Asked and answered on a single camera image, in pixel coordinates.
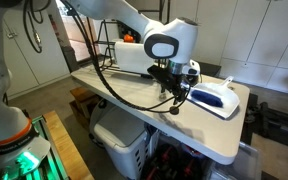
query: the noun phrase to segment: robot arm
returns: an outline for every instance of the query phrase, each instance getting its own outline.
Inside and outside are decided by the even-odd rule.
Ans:
[[[47,0],[38,0],[45,7]],[[22,9],[21,0],[0,0],[0,178],[15,179],[33,171],[50,149],[50,143],[39,136],[31,120],[15,107],[2,102],[10,85],[10,74],[3,53],[3,16],[6,8]]]
[[[165,89],[184,100],[182,75],[199,75],[199,65],[190,59],[197,38],[197,24],[178,18],[163,25],[139,13],[124,0],[68,0],[75,9],[93,19],[117,19],[137,31],[146,54],[153,59],[169,59],[167,69],[152,66],[148,72]]]

